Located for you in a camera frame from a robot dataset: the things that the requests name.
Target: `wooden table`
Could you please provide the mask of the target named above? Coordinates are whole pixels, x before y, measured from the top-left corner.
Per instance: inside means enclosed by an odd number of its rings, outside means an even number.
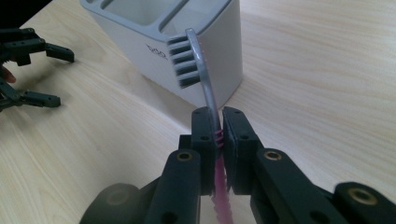
[[[396,5],[392,1],[241,0],[244,81],[228,106],[316,185],[367,184],[396,201]],[[138,74],[78,0],[52,1],[23,27],[72,49],[7,63],[14,87],[58,108],[0,113],[0,223],[78,223],[115,183],[158,177],[192,105]],[[231,195],[234,223],[255,223]],[[216,223],[204,197],[201,223]]]

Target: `toothbrush bristles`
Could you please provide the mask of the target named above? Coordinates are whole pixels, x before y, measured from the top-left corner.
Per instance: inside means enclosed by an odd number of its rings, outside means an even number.
[[[180,88],[187,88],[200,82],[196,61],[191,43],[186,35],[174,37],[168,41],[170,59],[175,66],[177,81]]]

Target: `black plastic part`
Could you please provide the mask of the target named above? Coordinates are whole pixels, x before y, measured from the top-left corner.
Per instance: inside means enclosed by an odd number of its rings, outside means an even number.
[[[155,193],[155,189],[157,188],[159,182],[160,178],[157,178],[139,190],[137,198],[138,206],[133,211],[132,222],[130,224],[144,223],[146,214],[149,211],[149,207]]]
[[[190,149],[169,156],[145,224],[197,224],[200,216],[200,155]]]
[[[61,59],[70,63],[74,62],[74,52],[70,49],[56,46],[53,44],[46,44],[47,56],[51,58]]]
[[[263,145],[245,114],[235,108],[223,109],[224,161],[228,188],[236,195],[250,195],[255,179],[253,162]]]
[[[191,148],[201,156],[201,193],[209,195],[214,189],[215,162],[218,149],[213,139],[210,115],[207,107],[194,110],[191,114]]]
[[[138,189],[133,185],[116,184],[96,197],[80,224],[131,224],[137,204]]]
[[[61,105],[61,98],[55,95],[48,95],[35,91],[26,91],[22,96],[25,105],[58,107]]]
[[[259,149],[255,171],[279,223],[347,223],[286,153]]]
[[[12,88],[5,80],[2,79],[3,72],[0,71],[0,94],[4,96],[4,99],[9,101],[17,102],[21,96]]]
[[[323,189],[321,187],[318,187],[318,190],[320,191],[320,193],[323,195],[323,197],[325,197],[327,200],[329,200],[329,202],[332,202],[332,193],[330,193],[329,191],[327,191],[326,189]]]
[[[74,52],[60,46],[46,43],[32,28],[1,29],[0,30],[0,64],[14,61],[18,66],[31,63],[30,54],[46,51],[47,56],[72,63]],[[3,80],[3,70],[0,70],[0,111],[11,106],[34,105],[57,107],[61,99],[55,95],[26,91],[19,95]]]
[[[191,148],[191,135],[181,134],[178,138],[178,148]]]
[[[349,182],[337,185],[333,204],[350,223],[396,223],[396,205],[363,184]]]
[[[257,224],[277,224],[279,221],[274,207],[262,190],[262,185],[258,180],[253,182],[250,208]]]

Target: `white toothbrush holder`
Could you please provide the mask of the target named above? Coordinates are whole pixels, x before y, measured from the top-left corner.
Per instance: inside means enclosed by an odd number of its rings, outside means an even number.
[[[181,89],[166,41],[192,28],[202,43],[215,98],[224,105],[242,81],[239,0],[80,0],[139,72],[198,107],[200,84]]]

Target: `wood grain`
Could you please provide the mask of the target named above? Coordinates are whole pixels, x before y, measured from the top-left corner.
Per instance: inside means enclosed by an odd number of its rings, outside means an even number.
[[[316,185],[367,184],[396,202],[396,5],[392,1],[241,0],[243,110],[267,147]],[[55,109],[0,113],[0,223],[78,223],[115,183],[159,176],[192,105],[142,77],[77,0],[52,1],[24,27],[72,49],[7,63],[19,90],[56,94]],[[235,223],[255,223],[232,196]],[[216,223],[202,202],[201,223]]]

